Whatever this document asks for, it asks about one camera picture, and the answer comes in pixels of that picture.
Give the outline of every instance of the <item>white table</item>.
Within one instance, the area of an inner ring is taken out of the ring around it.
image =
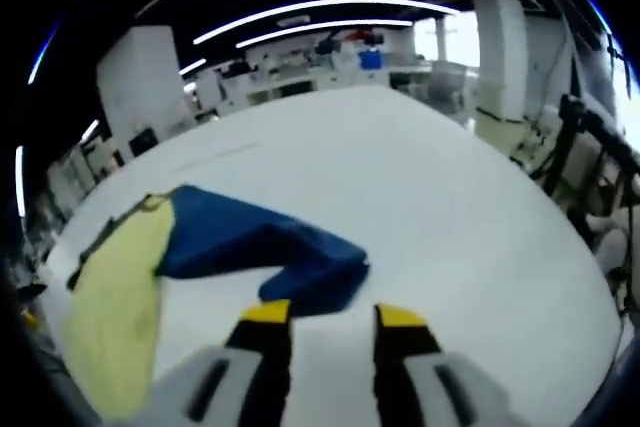
[[[349,310],[295,322],[285,426],[378,425],[379,301],[424,315],[535,426],[572,422],[613,359],[613,302],[562,213],[490,146],[383,87],[286,98],[203,125],[101,184],[49,257],[43,301],[58,343],[78,253],[109,215],[184,182],[310,221],[369,254]],[[166,281],[156,378],[222,342],[273,272]]]

